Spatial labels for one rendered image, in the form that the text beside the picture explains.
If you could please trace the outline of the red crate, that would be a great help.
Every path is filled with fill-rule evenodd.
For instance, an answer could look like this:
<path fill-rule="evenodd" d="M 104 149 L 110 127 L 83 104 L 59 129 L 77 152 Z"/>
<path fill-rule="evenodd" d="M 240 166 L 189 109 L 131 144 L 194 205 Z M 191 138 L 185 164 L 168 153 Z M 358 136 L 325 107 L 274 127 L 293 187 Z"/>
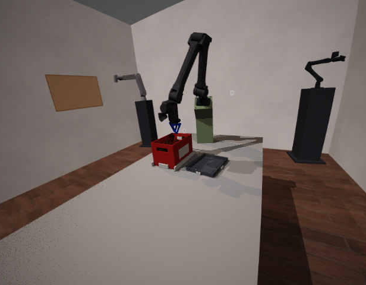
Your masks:
<path fill-rule="evenodd" d="M 175 143 L 177 137 L 185 138 Z M 169 139 L 170 143 L 173 145 L 166 144 L 166 139 Z M 151 147 L 155 166 L 159 166 L 159 163 L 163 163 L 168 164 L 169 169 L 174 169 L 180 161 L 193 151 L 192 134 L 171 133 L 151 142 Z M 167 148 L 167 152 L 158 151 L 158 148 Z"/>

